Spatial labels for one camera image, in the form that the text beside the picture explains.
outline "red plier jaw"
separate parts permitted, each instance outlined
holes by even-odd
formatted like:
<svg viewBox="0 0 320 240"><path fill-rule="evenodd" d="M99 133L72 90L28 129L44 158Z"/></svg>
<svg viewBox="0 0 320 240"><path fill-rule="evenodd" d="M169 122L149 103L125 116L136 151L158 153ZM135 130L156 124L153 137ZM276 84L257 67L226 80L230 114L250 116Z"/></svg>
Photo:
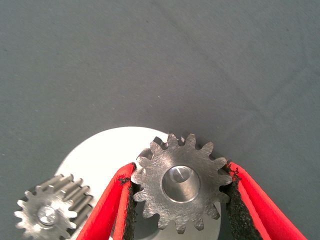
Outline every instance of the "red plier jaw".
<svg viewBox="0 0 320 240"><path fill-rule="evenodd" d="M227 210L236 240L306 240L241 166L232 162L227 168L233 176L232 185L226 189L231 198Z"/></svg>
<svg viewBox="0 0 320 240"><path fill-rule="evenodd" d="M135 212L130 181L134 169L129 163L116 172L76 240L108 240L114 224L113 240L133 238L134 224L127 224L127 216Z"/></svg>

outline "white disc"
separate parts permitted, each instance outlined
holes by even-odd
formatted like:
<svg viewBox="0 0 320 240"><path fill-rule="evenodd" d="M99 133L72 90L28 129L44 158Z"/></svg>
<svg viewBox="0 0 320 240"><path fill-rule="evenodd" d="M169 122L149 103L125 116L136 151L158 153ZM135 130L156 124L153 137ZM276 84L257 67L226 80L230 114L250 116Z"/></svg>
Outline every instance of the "white disc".
<svg viewBox="0 0 320 240"><path fill-rule="evenodd" d="M143 149L150 147L155 137L166 142L168 135L151 128L129 126L102 131L72 150L56 174L73 174L74 179L83 179L83 186L90 186L89 193L93 195L90 204L95 207L117 170L126 164L136 163L137 156ZM215 206L221 213L220 204L215 203ZM136 207L138 215L134 231L135 240L218 239L221 218L214 220L204 215L204 230L196 230L192 222L189 222L185 233L178 235L174 222L170 222L164 230L158 230L156 215L151 219L143 219L142 207L143 203ZM72 240L76 240L81 229L82 226L72 235Z"/></svg>

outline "pinion gear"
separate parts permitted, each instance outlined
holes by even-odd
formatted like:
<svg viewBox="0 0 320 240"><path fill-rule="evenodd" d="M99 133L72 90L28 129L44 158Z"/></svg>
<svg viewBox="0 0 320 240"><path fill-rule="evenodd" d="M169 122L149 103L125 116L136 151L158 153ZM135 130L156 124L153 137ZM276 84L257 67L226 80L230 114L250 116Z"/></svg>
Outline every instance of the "pinion gear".
<svg viewBox="0 0 320 240"><path fill-rule="evenodd" d="M203 214L218 219L214 203L229 201L219 187L230 184L232 178L221 169L225 158L211 159L213 148L212 142L196 148L194 134L178 141L171 133L166 144L151 142L150 149L138 157L140 167L131 178L143 188L133 196L136 202L145 201L143 217L159 214L162 230L173 220L179 234L185 232L188 221L203 230Z"/></svg>
<svg viewBox="0 0 320 240"><path fill-rule="evenodd" d="M22 210L14 213L22 219L16 227L25 229L26 239L69 239L92 210L89 202L93 197L86 194L89 187L81 184L82 179L73 181L72 175L57 175L34 191L25 191L24 200L17 202Z"/></svg>

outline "gray background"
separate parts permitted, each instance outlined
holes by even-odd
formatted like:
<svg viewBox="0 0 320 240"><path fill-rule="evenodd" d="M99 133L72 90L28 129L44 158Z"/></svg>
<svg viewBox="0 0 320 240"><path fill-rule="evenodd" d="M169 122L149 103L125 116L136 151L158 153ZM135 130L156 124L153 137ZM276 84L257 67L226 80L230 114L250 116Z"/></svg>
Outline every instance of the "gray background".
<svg viewBox="0 0 320 240"><path fill-rule="evenodd" d="M318 0L0 0L0 239L24 190L121 126L212 140L318 239L319 40Z"/></svg>

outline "metal gear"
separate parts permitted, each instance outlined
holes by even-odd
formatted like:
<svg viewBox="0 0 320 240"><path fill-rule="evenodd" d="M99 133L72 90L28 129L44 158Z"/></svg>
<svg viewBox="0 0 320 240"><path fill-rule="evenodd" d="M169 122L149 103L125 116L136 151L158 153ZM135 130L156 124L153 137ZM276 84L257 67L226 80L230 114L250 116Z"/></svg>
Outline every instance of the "metal gear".
<svg viewBox="0 0 320 240"><path fill-rule="evenodd" d="M87 195L88 186L81 187L82 179L73 181L72 175L57 175L27 190L25 198L18 200L22 208L14 215L22 221L16 224L25 229L23 236L35 240L69 239L92 210Z"/></svg>
<svg viewBox="0 0 320 240"><path fill-rule="evenodd" d="M136 202L145 201L143 217L159 214L162 230L173 220L178 234L185 232L188 221L203 230L203 214L218 219L214 203L229 201L219 187L232 178L221 169L227 163L224 157L212 159L213 148L212 142L200 148L194 134L178 140L171 133L167 143L151 142L137 158L140 166L131 178L143 188L133 196Z"/></svg>

